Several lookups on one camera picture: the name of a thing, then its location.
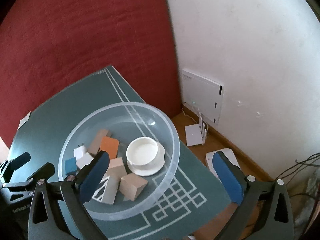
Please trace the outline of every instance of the clear plastic bowl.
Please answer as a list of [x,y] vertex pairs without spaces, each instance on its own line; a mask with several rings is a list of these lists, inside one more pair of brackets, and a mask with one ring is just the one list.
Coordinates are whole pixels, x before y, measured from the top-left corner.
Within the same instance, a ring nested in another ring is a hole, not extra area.
[[113,205],[93,199],[85,203],[88,213],[98,220],[122,220],[150,209],[169,187],[178,167],[180,141],[173,123],[162,111],[143,103],[123,102],[100,108],[84,118],[66,139],[59,158],[59,180],[66,177],[64,162],[73,157],[73,150],[82,143],[88,147],[100,129],[110,130],[111,137],[119,140],[118,157],[122,157],[125,166],[127,146],[142,136],[164,146],[165,164],[156,174],[144,177],[148,184],[135,201],[125,200],[118,191]]

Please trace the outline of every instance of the floor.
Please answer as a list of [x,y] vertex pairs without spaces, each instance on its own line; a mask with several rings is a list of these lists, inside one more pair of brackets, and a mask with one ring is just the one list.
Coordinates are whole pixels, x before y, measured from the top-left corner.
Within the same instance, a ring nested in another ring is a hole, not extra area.
[[[188,116],[184,115],[183,113],[178,114],[174,118],[172,118],[172,122],[175,125],[179,138],[186,144],[186,134],[185,134],[185,126],[195,124],[195,122]],[[189,149],[198,157],[198,159],[205,164],[205,155],[208,152],[220,150],[223,148],[227,148],[228,146],[223,145],[217,138],[215,138],[212,134],[208,133],[208,137],[205,141],[204,145],[196,145],[190,146]],[[248,166],[238,160],[241,170],[245,175],[253,175],[257,179],[259,176],[252,172]],[[231,203],[223,212],[221,212],[217,217],[211,220],[207,225],[204,225],[199,230],[194,232],[197,240],[213,240],[220,230],[224,227],[227,223],[229,218],[232,216],[233,212],[236,210],[237,205],[235,203]],[[247,237],[254,225],[254,222],[257,220],[259,215],[259,207],[256,206],[252,217],[250,218],[247,227],[245,228],[244,232],[242,233],[239,239],[243,239]]]

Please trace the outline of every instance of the white power adapter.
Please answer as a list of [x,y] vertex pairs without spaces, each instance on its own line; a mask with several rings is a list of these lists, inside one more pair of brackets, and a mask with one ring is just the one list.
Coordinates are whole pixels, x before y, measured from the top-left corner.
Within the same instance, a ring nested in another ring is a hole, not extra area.
[[78,148],[73,150],[73,157],[76,157],[76,160],[80,160],[86,152],[87,148],[84,145],[78,145]]

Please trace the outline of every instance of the green table mat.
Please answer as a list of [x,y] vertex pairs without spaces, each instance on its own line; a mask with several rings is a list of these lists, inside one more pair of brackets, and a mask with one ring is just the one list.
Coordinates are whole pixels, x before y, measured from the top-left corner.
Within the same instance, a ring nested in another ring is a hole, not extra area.
[[[8,159],[27,151],[31,161],[16,171],[11,182],[26,178],[46,162],[56,167],[50,181],[58,180],[58,160],[63,144],[73,128],[87,115],[119,102],[143,102],[113,66],[93,73],[68,86],[30,114],[13,140]],[[154,206],[120,221],[95,220],[110,239],[180,240],[197,230],[230,204],[222,184],[180,142],[179,166],[169,189]],[[71,233],[82,239],[64,202],[62,213]]]

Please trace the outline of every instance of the wooden baseboard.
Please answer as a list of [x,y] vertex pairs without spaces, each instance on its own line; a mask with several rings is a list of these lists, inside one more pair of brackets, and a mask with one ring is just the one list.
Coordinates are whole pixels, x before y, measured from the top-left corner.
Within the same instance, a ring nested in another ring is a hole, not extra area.
[[[199,117],[188,109],[186,106],[182,106],[183,111],[194,118],[196,121],[199,120]],[[221,143],[226,147],[231,149],[236,158],[244,162],[252,171],[254,171],[263,181],[273,181],[273,179],[266,173],[257,163],[255,163],[247,154],[245,154],[241,149],[239,149],[234,143],[230,142],[222,134],[209,125],[208,132],[215,136]]]

